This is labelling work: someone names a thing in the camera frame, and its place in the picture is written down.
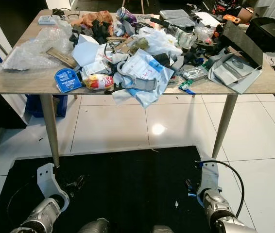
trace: blue bin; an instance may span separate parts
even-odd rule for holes
[[[27,101],[25,106],[25,111],[32,114],[34,117],[44,117],[40,97],[39,95],[26,95]],[[68,96],[67,95],[53,95],[53,103],[58,102],[55,106],[55,116],[65,117],[66,108],[68,106]]]

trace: table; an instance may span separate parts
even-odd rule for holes
[[[41,28],[44,26],[38,25],[38,19],[42,15],[51,15],[51,10],[42,10],[38,13],[30,26],[18,40],[16,46],[25,41],[35,38]],[[78,11],[65,11],[65,14],[75,14]],[[116,19],[115,13],[111,13],[113,19]],[[46,130],[49,139],[49,144],[56,167],[59,167],[59,149],[57,140],[57,131],[55,124],[54,108],[52,103],[52,94],[61,94],[56,87],[54,80],[55,73],[65,68],[59,66],[50,69],[29,69],[26,71],[18,70],[0,70],[0,94],[36,94],[40,95]],[[245,91],[245,94],[275,94],[275,71],[264,60],[263,73],[258,79]],[[229,125],[231,115],[233,113],[238,94],[231,89],[216,84],[208,79],[199,80],[193,83],[191,91],[196,94],[227,94],[225,106],[223,109],[221,121],[216,135],[216,140],[213,148],[212,158],[216,159],[221,148],[226,130]],[[91,91],[87,88],[79,88],[69,92],[70,95],[103,95],[103,91]],[[185,94],[178,89],[178,84],[169,85],[164,94]]]

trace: wooden tabletop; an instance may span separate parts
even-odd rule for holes
[[[25,41],[35,38],[39,31],[45,27],[38,25],[38,19],[43,15],[50,15],[51,10],[42,10],[35,17],[33,22],[16,43],[16,46]],[[78,13],[78,11],[64,11],[66,15]],[[65,68],[59,66],[52,69],[29,69],[26,71],[18,70],[0,70],[0,94],[61,94],[56,87],[54,80],[55,73]],[[258,79],[245,91],[244,94],[275,94],[275,71],[264,60],[263,73]],[[164,94],[186,94],[178,89],[179,83],[169,85]],[[235,93],[229,88],[214,83],[208,79],[196,81],[190,87],[190,90],[196,94],[231,94]],[[100,95],[103,91],[91,91],[86,87],[79,88],[65,94],[83,94],[83,95]]]

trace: white tile floor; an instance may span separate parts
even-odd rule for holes
[[[196,145],[211,155],[225,96],[162,96],[144,110],[134,99],[116,105],[111,96],[69,96],[65,118],[57,119],[62,154]],[[24,130],[7,130],[0,140],[0,192],[15,159],[50,156],[44,120]],[[259,233],[275,233],[275,98],[244,95],[227,130],[218,159],[243,177],[245,203],[240,220]],[[219,166],[219,186],[234,211],[240,185]]]

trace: orange tool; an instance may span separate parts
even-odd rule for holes
[[[237,17],[234,17],[234,16],[231,16],[231,15],[224,15],[224,16],[223,16],[223,19],[232,21],[232,22],[235,23],[235,24],[239,24],[240,21],[241,21],[241,19],[239,19],[239,18],[237,18]]]

